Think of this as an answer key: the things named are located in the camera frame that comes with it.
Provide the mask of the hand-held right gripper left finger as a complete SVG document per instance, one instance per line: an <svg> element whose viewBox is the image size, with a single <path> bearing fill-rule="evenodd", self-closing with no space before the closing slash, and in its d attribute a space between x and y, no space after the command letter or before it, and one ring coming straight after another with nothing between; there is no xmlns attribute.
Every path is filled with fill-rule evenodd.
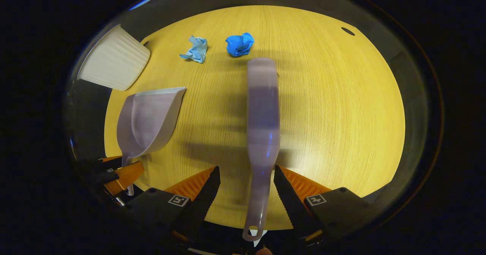
<svg viewBox="0 0 486 255"><path fill-rule="evenodd" d="M127 203L127 218L153 238L194 241L220 183L215 166L165 190L149 188Z"/></svg>

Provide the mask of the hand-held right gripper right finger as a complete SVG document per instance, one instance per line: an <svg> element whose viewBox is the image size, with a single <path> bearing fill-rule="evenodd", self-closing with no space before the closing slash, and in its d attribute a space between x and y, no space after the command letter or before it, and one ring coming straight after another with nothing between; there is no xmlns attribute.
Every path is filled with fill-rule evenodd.
<svg viewBox="0 0 486 255"><path fill-rule="evenodd" d="M368 220L371 205L345 187L329 189L279 165L274 184L300 243L334 243Z"/></svg>

